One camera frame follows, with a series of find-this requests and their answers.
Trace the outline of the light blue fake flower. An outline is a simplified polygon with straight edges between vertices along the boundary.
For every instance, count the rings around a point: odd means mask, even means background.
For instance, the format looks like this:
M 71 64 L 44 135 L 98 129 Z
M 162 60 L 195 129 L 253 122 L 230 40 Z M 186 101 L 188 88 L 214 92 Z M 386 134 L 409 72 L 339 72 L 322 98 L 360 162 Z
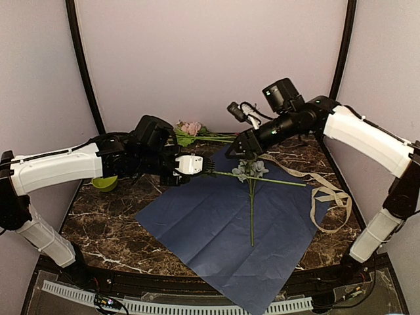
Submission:
M 238 166 L 233 168 L 232 173 L 235 175 L 248 175 L 251 177 L 263 178 L 264 174 L 269 170 L 264 166 L 262 160 L 240 160 Z M 249 200 L 250 200 L 250 238 L 251 246 L 254 246 L 254 198 L 257 186 L 257 180 L 238 179 L 240 182 L 248 183 Z

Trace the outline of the pink fake flower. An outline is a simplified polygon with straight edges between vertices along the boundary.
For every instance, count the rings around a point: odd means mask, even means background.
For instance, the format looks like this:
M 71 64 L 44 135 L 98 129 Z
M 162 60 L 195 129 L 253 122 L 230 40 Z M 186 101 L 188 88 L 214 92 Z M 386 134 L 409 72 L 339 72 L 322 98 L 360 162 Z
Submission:
M 236 135 L 214 133 L 197 121 L 178 121 L 174 131 L 177 136 L 177 143 L 183 147 L 187 147 L 196 141 L 233 143 L 236 138 Z

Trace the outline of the blue wrapping paper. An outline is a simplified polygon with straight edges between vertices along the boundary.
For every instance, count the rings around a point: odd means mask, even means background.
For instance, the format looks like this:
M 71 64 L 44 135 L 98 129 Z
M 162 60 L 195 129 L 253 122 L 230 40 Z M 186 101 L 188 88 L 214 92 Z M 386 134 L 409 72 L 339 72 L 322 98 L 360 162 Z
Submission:
M 224 149 L 212 158 L 218 171 L 238 165 Z M 265 179 L 303 183 L 267 163 Z M 200 278 L 251 314 L 262 314 L 313 240 L 312 187 L 259 182 L 250 238 L 249 187 L 234 177 L 193 178 L 168 189 L 136 219 Z M 320 224 L 329 203 L 316 203 Z

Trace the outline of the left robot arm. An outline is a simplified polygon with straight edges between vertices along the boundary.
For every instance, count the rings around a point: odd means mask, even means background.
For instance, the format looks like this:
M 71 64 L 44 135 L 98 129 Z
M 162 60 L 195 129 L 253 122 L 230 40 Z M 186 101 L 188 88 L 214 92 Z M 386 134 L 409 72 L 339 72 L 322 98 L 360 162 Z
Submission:
M 164 186 L 179 186 L 207 175 L 215 164 L 208 157 L 168 145 L 169 133 L 141 140 L 134 133 L 108 133 L 73 148 L 31 156 L 1 156 L 1 229 L 14 231 L 50 257 L 78 286 L 93 280 L 75 245 L 63 238 L 31 205 L 29 194 L 57 184 L 113 176 L 157 175 Z

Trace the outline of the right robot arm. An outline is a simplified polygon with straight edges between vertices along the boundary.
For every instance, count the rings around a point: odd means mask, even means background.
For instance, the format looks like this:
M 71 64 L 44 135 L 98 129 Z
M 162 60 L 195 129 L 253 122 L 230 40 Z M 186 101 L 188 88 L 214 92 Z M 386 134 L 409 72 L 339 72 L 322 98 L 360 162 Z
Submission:
M 394 176 L 381 209 L 350 247 L 350 259 L 335 269 L 335 279 L 348 285 L 360 274 L 358 263 L 366 262 L 398 227 L 416 214 L 419 143 L 382 129 L 332 98 L 317 96 L 305 101 L 288 78 L 269 85 L 262 93 L 278 116 L 262 123 L 264 114 L 256 106 L 232 102 L 227 110 L 239 122 L 247 122 L 252 127 L 236 137 L 225 154 L 227 158 L 253 159 L 290 137 L 312 133 L 354 148 Z

